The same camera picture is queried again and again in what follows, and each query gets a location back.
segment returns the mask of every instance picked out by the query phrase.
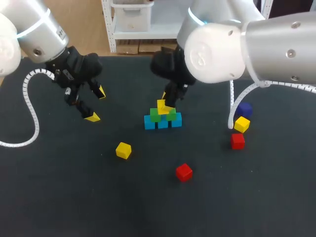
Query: yellow block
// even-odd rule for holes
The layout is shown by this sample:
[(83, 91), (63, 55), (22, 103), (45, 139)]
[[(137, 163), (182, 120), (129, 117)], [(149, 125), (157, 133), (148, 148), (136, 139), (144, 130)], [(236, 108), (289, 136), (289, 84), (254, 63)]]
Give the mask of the yellow block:
[(90, 122), (96, 122), (100, 120), (99, 116), (97, 116), (95, 112), (93, 112), (92, 116), (84, 118), (84, 119), (89, 120)]
[(239, 119), (236, 120), (234, 129), (237, 131), (244, 133), (250, 125), (250, 121), (244, 117), (240, 117)]
[(165, 100), (157, 100), (157, 109), (159, 115), (167, 115), (173, 109), (172, 107), (164, 105)]
[(101, 97), (100, 99), (105, 98), (106, 96), (105, 96), (105, 93), (104, 93), (104, 90), (103, 90), (102, 86), (100, 86), (99, 90), (100, 90), (100, 91), (102, 92), (102, 94), (104, 95), (104, 97)]
[(132, 147), (129, 144), (121, 142), (115, 151), (118, 157), (127, 159), (132, 152)]

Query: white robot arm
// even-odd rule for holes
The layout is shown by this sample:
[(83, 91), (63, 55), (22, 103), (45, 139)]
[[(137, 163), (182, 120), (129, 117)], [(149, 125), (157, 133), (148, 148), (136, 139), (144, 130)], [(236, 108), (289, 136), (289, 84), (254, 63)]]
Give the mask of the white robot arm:
[(19, 45), (35, 63), (58, 57), (68, 36), (41, 0), (0, 1), (0, 77), (17, 67)]
[(205, 83), (316, 84), (316, 12), (265, 20), (252, 0), (197, 0), (178, 35), (190, 73)]

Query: storage bin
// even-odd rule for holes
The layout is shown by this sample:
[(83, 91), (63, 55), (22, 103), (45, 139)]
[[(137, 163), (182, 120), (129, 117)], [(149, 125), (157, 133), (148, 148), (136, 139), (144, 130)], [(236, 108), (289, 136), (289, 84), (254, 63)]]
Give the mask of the storage bin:
[(116, 15), (116, 28), (119, 31), (144, 32), (150, 30), (154, 2), (144, 3), (141, 0), (137, 3), (141, 4), (116, 4), (111, 2)]

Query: block tower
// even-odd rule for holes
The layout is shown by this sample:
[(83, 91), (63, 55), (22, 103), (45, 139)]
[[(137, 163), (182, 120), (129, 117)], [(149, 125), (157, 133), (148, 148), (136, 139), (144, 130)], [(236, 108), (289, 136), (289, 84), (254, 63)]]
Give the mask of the block tower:
[(150, 115), (144, 116), (145, 129), (155, 129), (156, 123), (158, 129), (182, 126), (181, 113), (177, 113), (175, 108), (166, 106), (165, 100), (157, 100), (157, 108), (150, 109)]

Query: yellow cube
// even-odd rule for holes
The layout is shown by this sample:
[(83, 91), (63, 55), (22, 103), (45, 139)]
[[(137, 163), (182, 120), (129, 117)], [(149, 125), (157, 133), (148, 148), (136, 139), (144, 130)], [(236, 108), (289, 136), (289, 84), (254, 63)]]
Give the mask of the yellow cube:
[(132, 152), (132, 147), (129, 144), (121, 142), (115, 151), (118, 157), (127, 159)]
[(234, 129), (237, 131), (244, 133), (250, 125), (250, 121), (244, 117), (240, 117), (239, 119), (236, 120)]
[(165, 100), (157, 100), (157, 109), (159, 115), (167, 115), (173, 109), (164, 104)]

